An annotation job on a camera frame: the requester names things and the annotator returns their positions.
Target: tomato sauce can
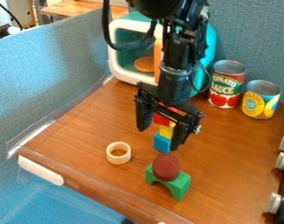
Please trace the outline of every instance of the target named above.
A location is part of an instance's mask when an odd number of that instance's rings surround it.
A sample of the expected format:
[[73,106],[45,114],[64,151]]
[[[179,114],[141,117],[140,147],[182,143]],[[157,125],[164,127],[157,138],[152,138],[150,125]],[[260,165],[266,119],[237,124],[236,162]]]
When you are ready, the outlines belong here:
[[246,86],[241,110],[256,119],[273,117],[281,96],[281,89],[270,81],[252,80]]
[[246,68],[233,60],[220,60],[214,64],[208,102],[222,109],[238,105]]

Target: yellow block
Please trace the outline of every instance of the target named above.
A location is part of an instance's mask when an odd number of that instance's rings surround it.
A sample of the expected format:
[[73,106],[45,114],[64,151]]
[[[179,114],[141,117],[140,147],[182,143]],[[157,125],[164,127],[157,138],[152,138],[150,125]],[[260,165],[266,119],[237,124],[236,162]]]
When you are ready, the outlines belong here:
[[171,139],[173,137],[173,129],[175,127],[175,123],[173,122],[169,127],[164,125],[159,125],[159,134],[162,137],[166,137]]

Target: cable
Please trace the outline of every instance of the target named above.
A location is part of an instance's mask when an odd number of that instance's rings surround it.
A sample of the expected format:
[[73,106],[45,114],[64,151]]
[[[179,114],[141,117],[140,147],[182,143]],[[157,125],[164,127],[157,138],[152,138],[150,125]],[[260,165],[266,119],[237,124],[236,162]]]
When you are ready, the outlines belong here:
[[110,0],[103,1],[102,29],[104,33],[104,39],[107,41],[111,48],[113,48],[114,50],[133,50],[136,48],[147,46],[155,41],[154,31],[156,28],[157,21],[155,19],[152,19],[151,25],[142,40],[136,40],[130,43],[126,43],[125,45],[114,44],[109,35],[109,5]]
[[20,31],[22,31],[24,28],[20,24],[19,20],[9,10],[7,10],[2,4],[0,4],[0,7],[3,10],[5,10],[16,21],[16,23],[19,25]]
[[198,92],[198,93],[203,93],[203,92],[205,92],[205,91],[210,87],[210,85],[211,85],[211,76],[210,76],[210,74],[208,73],[207,69],[203,66],[203,64],[202,64],[200,61],[197,63],[197,65],[198,65],[198,66],[200,67],[200,69],[207,75],[207,77],[208,77],[208,83],[207,83],[207,85],[205,86],[205,88],[198,90],[198,89],[196,88],[196,86],[194,85],[194,83],[193,83],[192,77],[190,76],[190,84],[192,85],[192,87],[194,88],[194,90],[195,90],[196,92]]

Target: white bracket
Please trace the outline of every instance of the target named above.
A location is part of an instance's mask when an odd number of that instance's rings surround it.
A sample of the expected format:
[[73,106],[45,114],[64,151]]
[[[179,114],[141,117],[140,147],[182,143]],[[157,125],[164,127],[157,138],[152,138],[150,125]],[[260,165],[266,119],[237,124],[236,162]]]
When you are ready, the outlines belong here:
[[36,164],[26,157],[18,156],[18,164],[26,171],[31,172],[32,174],[35,174],[36,176],[45,179],[56,186],[62,186],[64,184],[63,177],[58,173],[48,170],[44,166]]

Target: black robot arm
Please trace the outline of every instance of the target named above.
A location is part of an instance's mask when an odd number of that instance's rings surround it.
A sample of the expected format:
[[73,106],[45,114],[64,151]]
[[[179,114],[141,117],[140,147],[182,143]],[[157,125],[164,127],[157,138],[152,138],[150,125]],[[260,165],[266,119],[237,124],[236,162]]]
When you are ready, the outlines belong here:
[[[163,25],[163,61],[160,65],[158,86],[137,83],[135,96],[136,125],[140,131],[152,123],[153,113],[176,123],[171,149],[183,144],[190,133],[200,131],[200,119],[204,114],[190,101],[198,62],[204,57],[206,31],[208,24],[208,3],[206,0],[128,0],[141,14],[152,18],[151,26],[145,37],[127,46],[111,43],[108,30],[109,0],[104,0],[102,25],[106,41],[115,50],[127,50],[144,46],[154,41],[156,21]],[[184,115],[171,111],[174,107]]]

